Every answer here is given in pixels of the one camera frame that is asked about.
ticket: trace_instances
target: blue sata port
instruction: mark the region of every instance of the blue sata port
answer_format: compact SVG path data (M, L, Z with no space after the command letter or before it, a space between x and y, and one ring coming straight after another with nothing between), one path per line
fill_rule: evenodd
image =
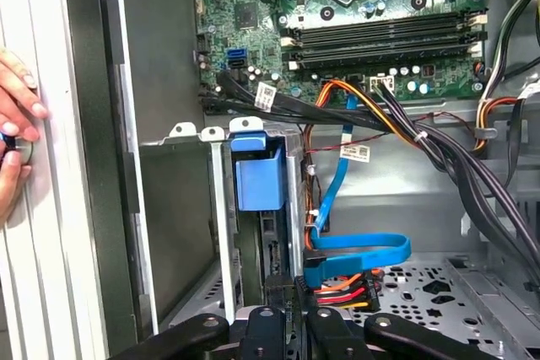
M227 60L247 59L247 48L231 48L227 50Z

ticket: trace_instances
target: white sticker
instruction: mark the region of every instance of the white sticker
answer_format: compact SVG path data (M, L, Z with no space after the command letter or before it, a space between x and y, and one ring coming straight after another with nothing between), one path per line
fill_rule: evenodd
M341 147L340 156L344 159L368 164L370 162L370 147L365 145L344 145Z
M259 86L256 90L255 106L258 109L270 112L273 105L273 100L276 97L278 90L269 84L259 82Z

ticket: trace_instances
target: human hand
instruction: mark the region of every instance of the human hand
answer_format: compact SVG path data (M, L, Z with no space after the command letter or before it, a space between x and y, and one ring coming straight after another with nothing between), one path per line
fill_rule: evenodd
M0 132L35 142L40 134L19 105L36 118L46 118L47 108L35 95L37 83L26 66L10 51L0 47Z
M4 154L6 144L0 142L0 155ZM30 176L32 168L22 165L19 152L10 151L3 157L0 167L0 228L8 220L19 199L24 183Z

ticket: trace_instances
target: white panel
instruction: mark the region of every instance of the white panel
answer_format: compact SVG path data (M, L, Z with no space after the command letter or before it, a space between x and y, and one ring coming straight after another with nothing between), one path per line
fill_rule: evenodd
M107 357L65 0L0 0L0 44L28 65L51 118L0 241L13 358Z

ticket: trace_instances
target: green circuit board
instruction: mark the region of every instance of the green circuit board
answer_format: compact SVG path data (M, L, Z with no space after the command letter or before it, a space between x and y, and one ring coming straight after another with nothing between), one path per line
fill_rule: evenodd
M371 4L380 2L385 4L383 13L368 15L365 12ZM327 7L334 12L330 20L321 17L321 11ZM283 28L333 27L485 9L485 0L425 0L420 10L413 6L413 0L356 0L349 7L343 7L334 0L280 0L276 5L268 5L260 0L196 0L197 32L208 36L211 48L206 69L201 70L201 80L209 88L215 87L216 74L226 67L226 51L246 48L248 65L261 71L261 75L248 82L253 91L257 89L259 81L264 81L276 86L279 91L313 102L324 78L347 78L358 74L365 77L366 87L369 87L370 78L386 76L393 68L399 71L406 67L409 74L394 76L394 92L401 101L478 97L483 85L474 67L483 63L482 52L474 56L466 54L423 59L418 63L408 61L380 66L335 67L317 72L290 71L282 61L279 31ZM412 67L420 67L420 73L413 73ZM279 74L282 80L272 82L272 73ZM416 85L414 91L411 90L411 82ZM421 85L424 88L427 85L429 91L420 92ZM341 104L343 97L339 95L332 102Z

